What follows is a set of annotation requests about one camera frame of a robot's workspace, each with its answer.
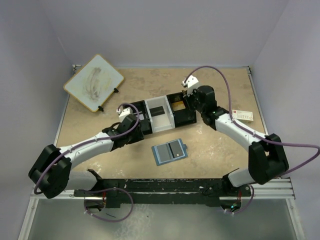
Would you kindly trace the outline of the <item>black VIP credit card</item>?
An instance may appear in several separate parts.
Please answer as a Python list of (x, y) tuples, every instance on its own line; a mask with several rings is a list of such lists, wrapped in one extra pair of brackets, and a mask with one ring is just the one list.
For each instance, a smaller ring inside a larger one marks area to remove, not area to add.
[(177, 158), (182, 157), (184, 155), (183, 149), (182, 149), (181, 144), (178, 140), (170, 142), (168, 144), (168, 146), (171, 151), (172, 157), (174, 159), (177, 159)]

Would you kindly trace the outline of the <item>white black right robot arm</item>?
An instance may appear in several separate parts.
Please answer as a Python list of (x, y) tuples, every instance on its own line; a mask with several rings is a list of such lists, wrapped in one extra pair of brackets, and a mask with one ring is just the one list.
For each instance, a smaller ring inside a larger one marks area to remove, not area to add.
[(217, 105), (211, 86), (202, 85), (193, 90), (184, 90), (183, 98), (188, 107), (200, 113), (202, 121), (212, 129), (223, 133), (248, 152), (248, 167), (236, 169), (223, 178), (230, 187), (258, 183), (263, 185), (289, 169), (289, 163), (276, 134), (255, 132), (231, 118), (230, 112)]

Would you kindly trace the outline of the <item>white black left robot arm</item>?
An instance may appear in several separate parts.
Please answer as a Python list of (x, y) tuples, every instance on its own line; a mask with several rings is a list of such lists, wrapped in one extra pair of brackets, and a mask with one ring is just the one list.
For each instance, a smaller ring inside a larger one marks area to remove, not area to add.
[(28, 173), (35, 183), (34, 194), (44, 194), (52, 199), (67, 189), (89, 194), (106, 191), (104, 179), (93, 170), (88, 169), (72, 176), (72, 169), (95, 156), (139, 142), (143, 138), (140, 119), (129, 114), (122, 122), (103, 129), (85, 141), (60, 148), (53, 144), (46, 146)]

